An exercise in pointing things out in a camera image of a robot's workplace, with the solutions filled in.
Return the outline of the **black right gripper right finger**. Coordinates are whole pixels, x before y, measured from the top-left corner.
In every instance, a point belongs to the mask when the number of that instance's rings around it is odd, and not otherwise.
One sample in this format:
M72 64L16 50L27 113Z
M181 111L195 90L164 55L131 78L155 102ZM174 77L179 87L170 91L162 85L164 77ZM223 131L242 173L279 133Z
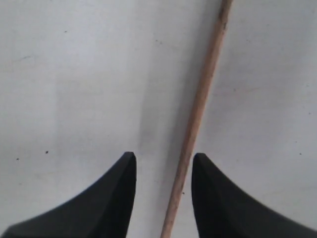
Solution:
M264 206L232 182L204 153L192 168L192 203L201 238L315 238L316 230Z

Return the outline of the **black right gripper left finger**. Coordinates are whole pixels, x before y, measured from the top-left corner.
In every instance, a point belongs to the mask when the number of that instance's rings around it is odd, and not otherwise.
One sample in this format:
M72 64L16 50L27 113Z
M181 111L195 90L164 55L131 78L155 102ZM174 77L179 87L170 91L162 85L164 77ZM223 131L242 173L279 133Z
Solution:
M124 152L96 182L69 201L9 226L3 238L124 238L136 193L136 156Z

